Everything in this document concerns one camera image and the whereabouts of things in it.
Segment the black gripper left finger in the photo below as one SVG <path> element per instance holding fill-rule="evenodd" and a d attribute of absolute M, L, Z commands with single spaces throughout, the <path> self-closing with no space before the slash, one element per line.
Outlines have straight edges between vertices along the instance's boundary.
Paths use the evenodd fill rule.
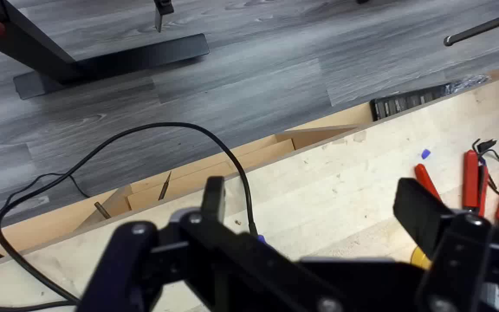
<path fill-rule="evenodd" d="M 214 223 L 221 223 L 224 216 L 224 179 L 209 178 L 204 186 L 200 214 Z"/>

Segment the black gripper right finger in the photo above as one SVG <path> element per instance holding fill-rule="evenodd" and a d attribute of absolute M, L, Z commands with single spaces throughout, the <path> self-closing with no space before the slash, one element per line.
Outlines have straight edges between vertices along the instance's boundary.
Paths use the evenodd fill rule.
<path fill-rule="evenodd" d="M 422 254 L 431 259 L 444 228 L 453 221 L 453 212 L 417 181 L 399 179 L 394 192 L 393 218 Z"/>

